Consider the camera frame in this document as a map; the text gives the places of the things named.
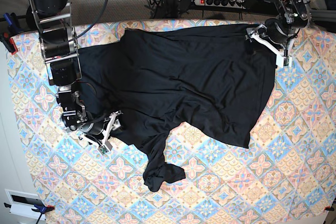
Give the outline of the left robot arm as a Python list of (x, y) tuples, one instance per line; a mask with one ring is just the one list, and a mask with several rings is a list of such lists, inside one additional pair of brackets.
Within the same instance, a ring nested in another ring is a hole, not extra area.
[(247, 31), (247, 39), (256, 40), (274, 52), (282, 62), (290, 60), (289, 50), (299, 29), (307, 27), (310, 15), (305, 0), (259, 0), (275, 7), (276, 18)]

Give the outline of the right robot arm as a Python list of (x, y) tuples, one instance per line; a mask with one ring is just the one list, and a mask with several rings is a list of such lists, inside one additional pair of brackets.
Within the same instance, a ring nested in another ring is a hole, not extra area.
[(76, 85), (82, 78), (78, 38), (71, 20), (69, 0), (29, 0), (48, 82), (57, 86), (56, 100), (62, 107), (61, 120), (68, 132), (80, 131), (80, 140), (94, 145), (105, 154), (112, 146), (108, 139), (111, 131), (121, 128), (121, 111), (103, 112), (94, 117), (87, 111)]

